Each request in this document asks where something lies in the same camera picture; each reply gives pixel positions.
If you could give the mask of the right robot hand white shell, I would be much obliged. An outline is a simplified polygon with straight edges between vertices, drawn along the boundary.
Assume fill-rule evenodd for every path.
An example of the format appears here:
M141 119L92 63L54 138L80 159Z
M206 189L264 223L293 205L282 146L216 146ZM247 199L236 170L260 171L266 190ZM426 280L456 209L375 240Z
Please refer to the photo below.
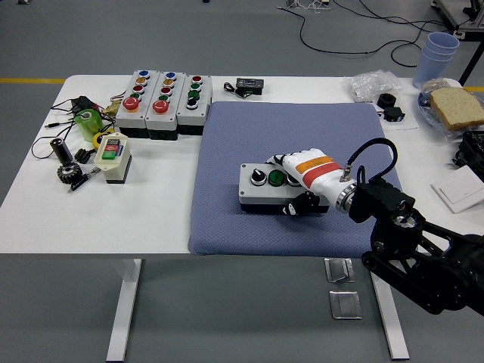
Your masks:
M341 167L321 150L311 148L291 154L270 157L267 163L281 166L285 172L306 189L283 208L289 216L310 212L321 198L336 210L347 213L355 193L356 181L351 169Z

